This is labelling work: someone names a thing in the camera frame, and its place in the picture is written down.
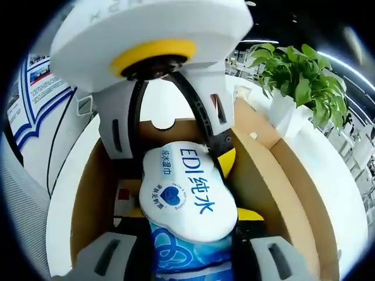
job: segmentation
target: ceiling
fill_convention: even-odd
[[[368,2],[253,0],[249,6],[254,27],[244,39],[276,40],[280,46],[300,48],[308,44],[339,61],[331,61],[334,72],[347,77],[349,104],[362,117],[375,118],[374,32],[369,23],[374,17]],[[237,49],[248,49],[240,43]]]

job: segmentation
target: blue heart logo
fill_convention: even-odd
[[[180,204],[181,200],[178,197],[178,189],[174,186],[168,186],[164,191],[160,194],[160,197],[164,199],[167,204],[171,206],[176,206]]]

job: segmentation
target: white wall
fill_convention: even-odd
[[[52,138],[67,102],[68,99],[57,106],[42,121],[39,137],[29,138],[21,149],[26,171],[45,189],[47,188],[47,164]],[[63,118],[53,147],[49,173],[50,190],[52,190],[57,174],[65,161],[65,158],[69,154],[71,147],[90,119],[89,115],[83,117],[77,116],[76,111],[76,98],[73,97],[65,117]]]

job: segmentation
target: potted plant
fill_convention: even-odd
[[[311,116],[314,127],[328,120],[342,127],[348,113],[345,91],[327,59],[306,44],[302,52],[269,43],[251,51],[255,60],[250,67],[265,63],[258,81],[264,95],[273,97],[269,119],[283,137],[295,136]]]

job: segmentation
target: poster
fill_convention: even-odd
[[[43,56],[32,57],[26,72],[26,95],[32,120],[35,122],[41,109],[48,106],[57,96],[70,90],[68,83],[51,73],[50,63]]]
[[[38,137],[43,120],[74,91],[51,73],[47,56],[28,55],[9,88],[8,119],[19,149]]]
[[[20,134],[20,129],[26,127],[31,128],[23,103],[23,95],[19,76],[10,86],[9,92],[7,114],[12,132],[15,136],[17,136]]]

